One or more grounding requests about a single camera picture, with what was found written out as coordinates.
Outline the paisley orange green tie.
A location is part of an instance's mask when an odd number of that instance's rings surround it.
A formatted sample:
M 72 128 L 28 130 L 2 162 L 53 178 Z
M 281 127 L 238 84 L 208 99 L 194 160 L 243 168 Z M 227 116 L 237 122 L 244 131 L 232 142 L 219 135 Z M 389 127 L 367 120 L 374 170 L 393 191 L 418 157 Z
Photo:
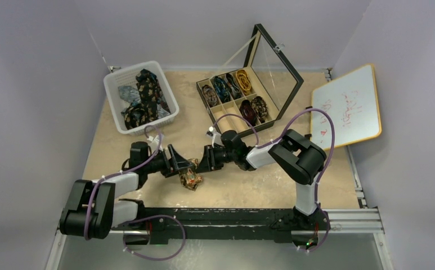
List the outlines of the paisley orange green tie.
M 191 191 L 195 191 L 199 184 L 202 183 L 202 176 L 196 172 L 199 165 L 199 159 L 191 158 L 188 161 L 192 164 L 190 167 L 180 170 L 178 175 L 181 185 Z

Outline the black tie organizer box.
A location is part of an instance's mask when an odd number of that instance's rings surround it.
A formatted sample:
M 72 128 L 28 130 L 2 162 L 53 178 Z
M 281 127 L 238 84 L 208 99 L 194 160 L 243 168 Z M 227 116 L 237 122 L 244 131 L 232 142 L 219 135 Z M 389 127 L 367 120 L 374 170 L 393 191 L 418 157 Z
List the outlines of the black tie organizer box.
M 212 75 L 196 82 L 212 126 L 240 136 L 271 128 L 280 120 L 304 80 L 262 24 Z

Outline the white plastic basket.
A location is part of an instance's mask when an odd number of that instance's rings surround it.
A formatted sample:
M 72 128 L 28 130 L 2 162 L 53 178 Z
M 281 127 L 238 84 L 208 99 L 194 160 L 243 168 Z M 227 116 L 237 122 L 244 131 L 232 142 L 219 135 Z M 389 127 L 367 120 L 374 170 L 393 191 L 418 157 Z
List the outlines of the white plastic basket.
M 116 128 L 139 135 L 148 125 L 174 121 L 180 108 L 161 66 L 142 62 L 104 77 L 104 86 Z

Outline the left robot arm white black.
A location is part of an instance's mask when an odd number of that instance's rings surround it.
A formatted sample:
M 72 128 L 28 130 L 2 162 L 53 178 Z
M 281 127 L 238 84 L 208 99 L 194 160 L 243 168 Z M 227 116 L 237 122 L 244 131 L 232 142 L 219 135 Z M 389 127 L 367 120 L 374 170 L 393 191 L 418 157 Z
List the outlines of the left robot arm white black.
M 122 172 L 74 182 L 60 217 L 61 233 L 89 240 L 104 239 L 113 227 L 123 223 L 132 230 L 140 230 L 146 224 L 146 214 L 141 211 L 143 202 L 121 196 L 143 188 L 150 174 L 161 173 L 167 178 L 194 166 L 172 145 L 161 150 L 159 145 L 150 146 L 146 142 L 131 145 L 125 164 L 129 167 Z

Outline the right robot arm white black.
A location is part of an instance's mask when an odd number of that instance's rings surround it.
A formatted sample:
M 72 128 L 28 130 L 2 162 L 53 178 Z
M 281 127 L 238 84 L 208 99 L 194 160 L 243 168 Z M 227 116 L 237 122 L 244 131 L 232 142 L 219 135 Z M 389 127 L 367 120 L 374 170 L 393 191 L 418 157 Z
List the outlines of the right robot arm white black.
M 196 168 L 198 173 L 220 170 L 225 163 L 235 163 L 244 171 L 276 163 L 295 182 L 296 225 L 308 229 L 316 223 L 316 182 L 327 158 L 323 149 L 292 129 L 261 148 L 246 145 L 234 130 L 220 134 L 209 128 L 207 135 L 212 143 L 204 146 L 203 157 Z

